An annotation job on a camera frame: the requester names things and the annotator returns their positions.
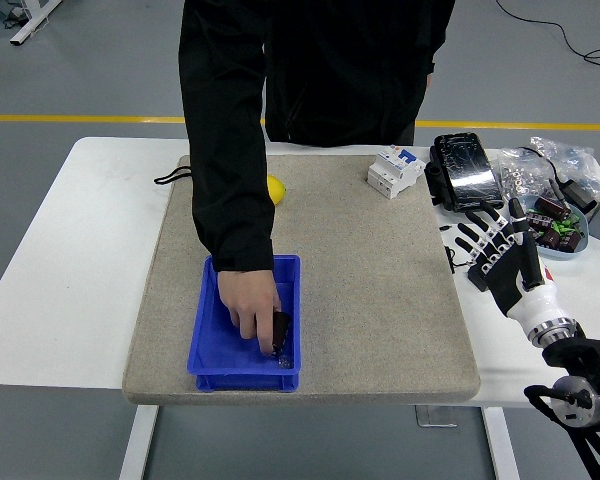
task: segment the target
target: zipper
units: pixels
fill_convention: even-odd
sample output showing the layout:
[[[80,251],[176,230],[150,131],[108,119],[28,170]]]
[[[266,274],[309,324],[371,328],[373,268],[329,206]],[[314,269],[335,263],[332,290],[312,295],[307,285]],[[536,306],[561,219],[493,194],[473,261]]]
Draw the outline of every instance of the zipper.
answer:
[[[293,103],[293,106],[291,107],[291,111],[289,112],[287,121],[284,122],[284,128],[287,131],[287,140],[289,140],[289,141],[291,141],[291,133],[289,133],[289,129],[291,128],[291,125],[293,124],[296,117],[298,116],[298,112],[300,111],[300,107],[302,106],[302,103],[304,100],[304,94],[305,94],[306,90],[307,90],[307,83],[305,82],[304,86],[302,87],[302,90],[300,90],[300,93],[298,94],[298,98],[296,99],[296,101]]]

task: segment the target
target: table leg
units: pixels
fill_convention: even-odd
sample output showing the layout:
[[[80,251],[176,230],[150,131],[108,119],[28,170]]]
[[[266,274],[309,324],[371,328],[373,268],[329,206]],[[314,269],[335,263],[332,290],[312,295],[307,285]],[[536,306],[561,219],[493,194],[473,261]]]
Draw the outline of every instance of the table leg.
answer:
[[[120,480],[142,480],[158,408],[157,405],[138,405],[120,471]]]
[[[31,14],[31,18],[24,27],[11,39],[12,45],[22,45],[29,35],[31,35],[38,25],[40,25],[51,13],[51,11],[60,5],[62,0],[49,0],[44,7],[40,7],[38,0],[22,0],[23,8],[26,8]]]
[[[423,428],[453,428],[458,426],[453,407],[436,405],[416,405],[416,419]]]
[[[504,411],[500,407],[485,407],[482,409],[482,419],[496,479],[520,480]]]

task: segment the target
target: capacitor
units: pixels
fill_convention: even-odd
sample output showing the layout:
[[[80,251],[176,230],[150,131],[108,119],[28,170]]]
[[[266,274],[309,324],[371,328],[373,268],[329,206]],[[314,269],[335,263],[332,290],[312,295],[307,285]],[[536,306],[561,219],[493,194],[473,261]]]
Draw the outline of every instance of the capacitor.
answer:
[[[566,220],[571,215],[571,212],[564,205],[547,197],[539,197],[536,200],[535,207],[536,210],[560,221]]]
[[[542,234],[535,230],[533,227],[529,227],[529,232],[531,232],[531,235],[533,236],[534,240],[538,240],[542,236]]]
[[[553,219],[551,217],[531,212],[527,212],[527,222],[530,227],[539,232],[544,232],[553,225]]]
[[[550,228],[544,235],[536,240],[536,243],[542,247],[550,248],[552,250],[556,250],[558,245],[560,245],[560,234],[556,232],[553,228]]]
[[[580,240],[582,240],[582,235],[578,232],[568,232],[560,239],[558,250],[561,252],[573,253],[576,251]]]

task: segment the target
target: human hand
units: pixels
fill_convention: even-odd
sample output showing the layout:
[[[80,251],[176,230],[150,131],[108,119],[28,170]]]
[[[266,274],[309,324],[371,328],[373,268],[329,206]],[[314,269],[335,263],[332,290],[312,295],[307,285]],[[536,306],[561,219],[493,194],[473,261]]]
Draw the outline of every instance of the human hand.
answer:
[[[222,303],[229,309],[231,322],[244,339],[258,337],[260,351],[273,353],[273,312],[281,311],[276,282],[271,270],[218,273]]]

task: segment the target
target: black jacket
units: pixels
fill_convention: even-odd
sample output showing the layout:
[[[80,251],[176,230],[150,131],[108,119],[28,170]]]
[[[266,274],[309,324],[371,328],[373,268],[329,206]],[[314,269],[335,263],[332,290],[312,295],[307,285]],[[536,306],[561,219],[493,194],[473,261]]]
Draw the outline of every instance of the black jacket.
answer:
[[[186,0],[193,219],[216,270],[273,267],[272,141],[391,144],[415,120],[454,0]]]

